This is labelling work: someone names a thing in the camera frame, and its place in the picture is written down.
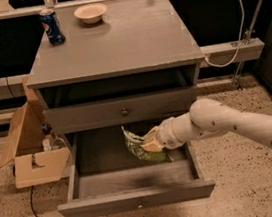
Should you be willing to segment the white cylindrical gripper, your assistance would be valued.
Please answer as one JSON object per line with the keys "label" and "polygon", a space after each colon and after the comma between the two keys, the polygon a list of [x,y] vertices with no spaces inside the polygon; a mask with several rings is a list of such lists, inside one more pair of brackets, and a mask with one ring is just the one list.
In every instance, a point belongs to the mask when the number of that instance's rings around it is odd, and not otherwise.
{"label": "white cylindrical gripper", "polygon": [[154,126],[143,139],[145,143],[141,144],[141,148],[148,152],[161,152],[163,148],[175,149],[191,140],[199,139],[202,130],[193,122],[189,113],[182,114],[179,117],[165,119],[159,126]]}

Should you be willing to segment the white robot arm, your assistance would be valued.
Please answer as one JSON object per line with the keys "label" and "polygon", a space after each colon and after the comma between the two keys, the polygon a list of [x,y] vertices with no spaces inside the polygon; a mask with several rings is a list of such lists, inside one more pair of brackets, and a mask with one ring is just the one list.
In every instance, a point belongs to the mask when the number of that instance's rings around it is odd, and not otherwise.
{"label": "white robot arm", "polygon": [[233,132],[272,149],[272,116],[242,112],[212,99],[196,100],[186,114],[165,119],[144,137],[141,148],[160,152],[191,140]]}

